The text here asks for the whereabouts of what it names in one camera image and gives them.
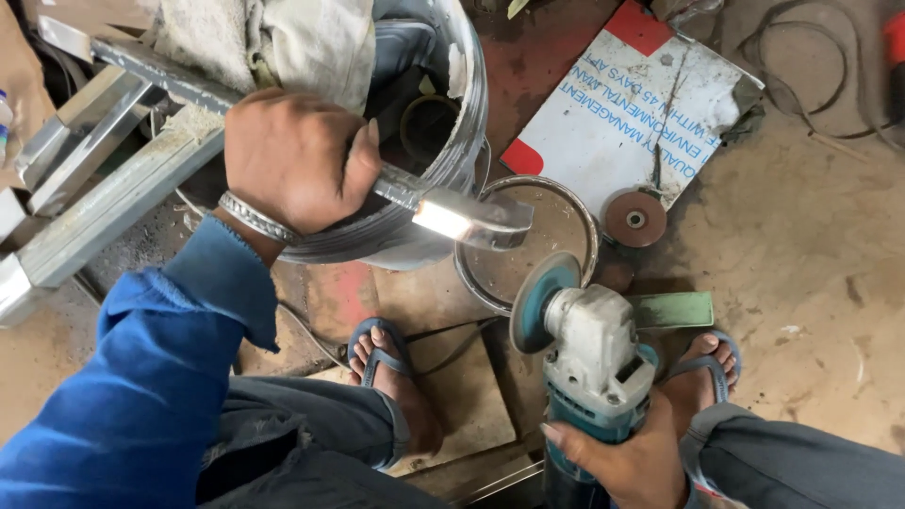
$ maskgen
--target blue sleeve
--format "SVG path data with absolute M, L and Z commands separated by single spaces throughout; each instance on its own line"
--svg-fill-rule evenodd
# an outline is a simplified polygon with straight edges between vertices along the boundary
M 94 356 L 0 449 L 0 506 L 194 507 L 242 338 L 276 351 L 257 254 L 208 216 L 163 269 L 123 275 Z

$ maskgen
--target jeans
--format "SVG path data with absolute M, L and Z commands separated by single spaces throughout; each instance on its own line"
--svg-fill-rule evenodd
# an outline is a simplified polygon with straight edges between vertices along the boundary
M 404 455 L 408 439 L 399 408 L 378 390 L 232 377 L 217 441 L 205 454 L 198 488 L 205 496 L 198 502 L 204 508 L 447 507 L 379 472 Z M 811 427 L 766 421 L 731 403 L 695 416 L 680 453 L 692 480 L 751 509 L 892 508 L 905 500 L 901 457 Z

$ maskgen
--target flip-flop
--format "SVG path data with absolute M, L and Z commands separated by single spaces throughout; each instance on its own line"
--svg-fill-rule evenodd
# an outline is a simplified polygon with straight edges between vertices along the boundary
M 709 333 L 716 336 L 719 342 L 727 343 L 732 349 L 732 355 L 736 358 L 735 366 L 733 366 L 732 369 L 738 374 L 738 377 L 741 378 L 741 352 L 738 350 L 738 345 L 725 332 L 709 331 Z M 729 382 L 726 380 L 726 372 L 723 371 L 723 365 L 719 363 L 717 358 L 710 354 L 698 357 L 697 359 L 683 360 L 672 367 L 669 374 L 666 375 L 666 379 L 668 380 L 677 375 L 681 375 L 682 373 L 687 373 L 700 368 L 708 368 L 710 370 L 717 403 L 729 401 Z
M 365 372 L 361 377 L 361 387 L 374 387 L 374 375 L 377 373 L 377 364 L 380 362 L 386 364 L 391 370 L 399 371 L 406 375 L 406 377 L 411 377 L 412 359 L 408 355 L 408 343 L 405 342 L 405 336 L 399 332 L 399 329 L 397 329 L 391 321 L 378 316 L 364 320 L 355 328 L 355 331 L 352 332 L 352 337 L 348 340 L 348 351 L 346 354 L 349 363 L 351 363 L 352 359 L 358 355 L 355 353 L 355 345 L 358 343 L 358 337 L 362 334 L 370 336 L 371 327 L 377 327 L 390 335 L 390 340 L 396 346 L 402 359 L 396 359 L 390 356 L 389 353 L 386 353 L 385 350 L 375 346 L 371 351 L 371 354 L 367 356 Z

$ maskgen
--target hand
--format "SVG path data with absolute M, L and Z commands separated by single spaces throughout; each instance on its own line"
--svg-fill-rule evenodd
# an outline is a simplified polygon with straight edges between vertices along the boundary
M 376 122 L 317 96 L 257 91 L 226 113 L 226 180 L 261 213 L 313 234 L 361 208 L 380 172 L 378 140 Z
M 657 389 L 641 430 L 627 442 L 609 446 L 563 422 L 541 425 L 566 457 L 606 488 L 620 509 L 675 509 L 688 500 L 688 482 L 679 460 L 672 405 Z

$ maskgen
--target silver bracelet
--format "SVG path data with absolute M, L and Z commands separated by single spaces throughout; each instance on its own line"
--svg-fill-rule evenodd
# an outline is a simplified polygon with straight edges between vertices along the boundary
M 220 197 L 220 206 L 231 216 L 242 221 L 244 225 L 277 242 L 286 245 L 301 244 L 301 235 L 258 212 L 254 207 L 237 198 L 231 191 L 226 191 Z

